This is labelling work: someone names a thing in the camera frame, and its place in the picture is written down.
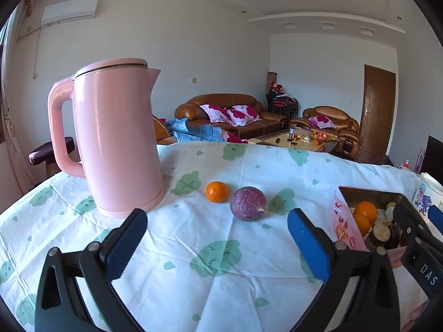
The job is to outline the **round purple radish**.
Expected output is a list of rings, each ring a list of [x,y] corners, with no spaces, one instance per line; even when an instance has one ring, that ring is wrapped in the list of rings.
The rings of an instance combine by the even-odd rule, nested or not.
[[[255,221],[268,211],[267,199],[256,187],[242,187],[231,197],[230,209],[238,220]]]

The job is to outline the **long brown leather sofa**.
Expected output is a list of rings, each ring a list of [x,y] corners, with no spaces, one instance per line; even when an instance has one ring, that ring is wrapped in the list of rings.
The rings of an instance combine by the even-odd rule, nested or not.
[[[236,93],[198,95],[178,106],[175,117],[186,118],[192,127],[219,127],[240,139],[278,132],[288,126],[286,116],[265,111],[251,95]]]

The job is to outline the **white cartoon paper cup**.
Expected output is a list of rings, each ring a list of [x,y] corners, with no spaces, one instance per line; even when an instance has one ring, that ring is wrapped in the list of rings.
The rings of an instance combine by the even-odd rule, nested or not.
[[[442,185],[427,172],[421,172],[418,189],[414,194],[412,205],[428,223],[428,211],[432,206],[442,211]]]

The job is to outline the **near brown leather chair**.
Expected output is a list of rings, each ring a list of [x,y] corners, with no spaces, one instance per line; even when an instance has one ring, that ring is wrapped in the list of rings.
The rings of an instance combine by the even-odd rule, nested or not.
[[[175,136],[165,127],[165,125],[155,116],[153,116],[153,125],[155,129],[155,138],[158,145],[169,146],[176,143]]]

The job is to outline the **white wall air conditioner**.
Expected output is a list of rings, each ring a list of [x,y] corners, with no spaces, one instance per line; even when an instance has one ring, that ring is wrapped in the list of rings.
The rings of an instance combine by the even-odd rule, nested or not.
[[[64,22],[93,19],[98,0],[71,0],[45,7],[41,25],[50,26]]]

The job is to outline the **stacked dark chairs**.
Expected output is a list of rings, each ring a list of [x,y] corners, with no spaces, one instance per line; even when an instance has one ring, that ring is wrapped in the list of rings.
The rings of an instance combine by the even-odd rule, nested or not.
[[[285,115],[288,119],[296,118],[299,113],[298,101],[284,92],[283,86],[277,83],[277,73],[267,73],[267,107],[272,113]]]

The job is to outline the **dark round stool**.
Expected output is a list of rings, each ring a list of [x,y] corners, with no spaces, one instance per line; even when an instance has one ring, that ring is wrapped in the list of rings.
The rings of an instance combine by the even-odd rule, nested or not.
[[[53,144],[51,142],[46,142],[43,145],[35,148],[35,150],[29,154],[28,159],[31,166],[44,164],[45,178],[51,178],[61,171],[56,162]]]

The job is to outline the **medium orange mandarin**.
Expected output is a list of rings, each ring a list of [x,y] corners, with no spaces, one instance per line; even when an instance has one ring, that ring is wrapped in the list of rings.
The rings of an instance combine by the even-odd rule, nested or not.
[[[369,219],[362,214],[354,214],[354,221],[357,224],[357,228],[359,229],[361,236],[364,237],[367,235],[371,229]]]

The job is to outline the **small orange mandarin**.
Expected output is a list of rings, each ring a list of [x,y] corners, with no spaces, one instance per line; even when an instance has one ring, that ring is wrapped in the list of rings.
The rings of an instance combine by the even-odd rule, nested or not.
[[[229,197],[229,187],[225,182],[212,181],[205,189],[206,198],[213,203],[222,203]]]

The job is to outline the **yam piece in tin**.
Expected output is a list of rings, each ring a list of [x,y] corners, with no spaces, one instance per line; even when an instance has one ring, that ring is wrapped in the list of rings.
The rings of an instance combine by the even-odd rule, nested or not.
[[[403,231],[396,224],[390,224],[388,226],[390,231],[390,238],[384,245],[386,250],[393,250],[401,246],[401,237]]]

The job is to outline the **pink cookie tin box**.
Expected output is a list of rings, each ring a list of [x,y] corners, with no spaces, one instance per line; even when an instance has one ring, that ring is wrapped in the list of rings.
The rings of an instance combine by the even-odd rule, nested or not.
[[[337,240],[353,250],[372,252],[383,247],[392,268],[402,264],[413,227],[429,232],[421,215],[401,193],[340,186],[330,210]]]

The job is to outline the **wooden coffee table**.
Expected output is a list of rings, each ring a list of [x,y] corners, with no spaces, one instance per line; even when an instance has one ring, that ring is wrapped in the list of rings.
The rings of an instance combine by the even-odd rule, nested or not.
[[[250,144],[330,153],[339,144],[338,138],[325,132],[288,128],[248,140]]]

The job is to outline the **large orange mandarin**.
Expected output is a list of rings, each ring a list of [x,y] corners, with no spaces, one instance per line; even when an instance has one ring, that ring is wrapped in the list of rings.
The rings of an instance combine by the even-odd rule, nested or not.
[[[374,204],[369,201],[359,202],[354,208],[354,215],[362,215],[369,220],[371,226],[374,226],[378,218],[378,211]]]

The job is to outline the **blue plaid blanket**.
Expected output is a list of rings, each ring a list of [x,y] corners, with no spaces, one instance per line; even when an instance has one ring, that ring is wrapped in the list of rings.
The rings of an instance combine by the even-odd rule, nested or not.
[[[187,118],[174,118],[164,123],[177,142],[225,142],[221,128],[212,125],[192,127]]]

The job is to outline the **white green-patterned tablecloth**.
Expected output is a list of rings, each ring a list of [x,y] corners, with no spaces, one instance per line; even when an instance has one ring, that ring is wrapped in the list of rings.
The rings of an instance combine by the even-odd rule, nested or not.
[[[321,287],[288,232],[300,208],[330,230],[340,186],[414,195],[418,176],[325,153],[188,142],[158,149],[166,194],[122,277],[113,285],[147,331],[288,331]],[[205,189],[225,182],[229,197]],[[233,194],[256,187],[267,212],[251,222],[230,209]],[[98,212],[82,178],[59,173],[1,215],[1,297],[26,331],[48,250],[84,249],[120,225]]]

